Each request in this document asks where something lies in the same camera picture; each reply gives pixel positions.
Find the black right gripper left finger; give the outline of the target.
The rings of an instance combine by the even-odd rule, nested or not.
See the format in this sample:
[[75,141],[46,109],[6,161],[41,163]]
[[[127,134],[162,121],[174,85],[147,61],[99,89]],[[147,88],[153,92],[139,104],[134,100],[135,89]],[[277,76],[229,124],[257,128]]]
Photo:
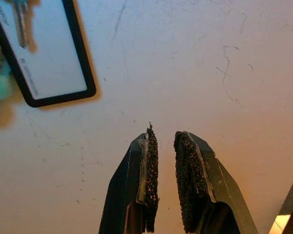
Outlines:
[[158,142],[149,125],[110,180],[98,234],[152,234],[158,211]]

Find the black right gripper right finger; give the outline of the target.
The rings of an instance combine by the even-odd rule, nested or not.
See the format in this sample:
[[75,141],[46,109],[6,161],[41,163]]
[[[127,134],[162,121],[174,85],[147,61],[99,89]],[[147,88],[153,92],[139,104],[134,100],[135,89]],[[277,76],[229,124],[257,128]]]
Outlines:
[[174,150],[186,234],[259,234],[238,184],[205,140],[178,131]]

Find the black and cream furniture edge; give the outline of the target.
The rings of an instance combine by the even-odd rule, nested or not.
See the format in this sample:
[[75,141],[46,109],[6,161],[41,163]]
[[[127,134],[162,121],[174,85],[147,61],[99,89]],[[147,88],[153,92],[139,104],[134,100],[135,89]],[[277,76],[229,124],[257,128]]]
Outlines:
[[269,234],[293,234],[293,184],[273,222]]

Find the black framed white key tag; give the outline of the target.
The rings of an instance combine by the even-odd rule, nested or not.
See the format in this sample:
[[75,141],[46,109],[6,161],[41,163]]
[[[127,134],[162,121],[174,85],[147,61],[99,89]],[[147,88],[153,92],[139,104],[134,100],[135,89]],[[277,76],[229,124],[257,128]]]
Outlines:
[[0,0],[0,45],[31,107],[90,98],[96,94],[91,59],[77,0],[32,0],[34,54],[18,44],[13,8]]

